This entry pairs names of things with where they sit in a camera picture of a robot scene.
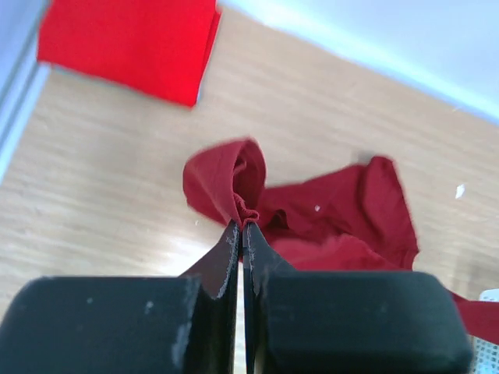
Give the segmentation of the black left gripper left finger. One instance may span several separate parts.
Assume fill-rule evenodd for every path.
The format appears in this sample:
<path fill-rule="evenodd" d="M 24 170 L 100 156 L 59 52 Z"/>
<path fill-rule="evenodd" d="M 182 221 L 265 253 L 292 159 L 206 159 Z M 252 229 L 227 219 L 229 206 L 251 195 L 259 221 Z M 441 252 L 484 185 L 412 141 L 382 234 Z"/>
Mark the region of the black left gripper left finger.
<path fill-rule="evenodd" d="M 39 277 L 1 323 L 4 373 L 230 373 L 240 231 L 177 277 Z"/>

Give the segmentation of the dark red t shirt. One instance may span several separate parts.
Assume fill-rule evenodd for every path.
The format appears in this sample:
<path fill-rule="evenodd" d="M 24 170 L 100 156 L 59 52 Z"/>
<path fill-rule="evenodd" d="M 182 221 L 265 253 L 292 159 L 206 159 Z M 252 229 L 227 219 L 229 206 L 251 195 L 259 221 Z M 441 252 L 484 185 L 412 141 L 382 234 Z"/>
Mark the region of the dark red t shirt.
<path fill-rule="evenodd" d="M 256 140 L 220 143 L 183 170 L 186 202 L 240 227 L 259 226 L 299 270 L 412 270 L 419 248 L 393 161 L 372 157 L 310 180 L 268 187 Z"/>

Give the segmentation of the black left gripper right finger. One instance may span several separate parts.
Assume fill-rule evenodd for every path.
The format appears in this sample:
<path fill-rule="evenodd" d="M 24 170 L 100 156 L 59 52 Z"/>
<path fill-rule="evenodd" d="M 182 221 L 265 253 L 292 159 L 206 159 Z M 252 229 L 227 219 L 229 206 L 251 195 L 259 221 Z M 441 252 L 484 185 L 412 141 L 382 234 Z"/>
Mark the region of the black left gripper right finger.
<path fill-rule="evenodd" d="M 242 231 L 249 373 L 465 373 L 472 346 L 440 281 L 407 271 L 299 271 Z"/>

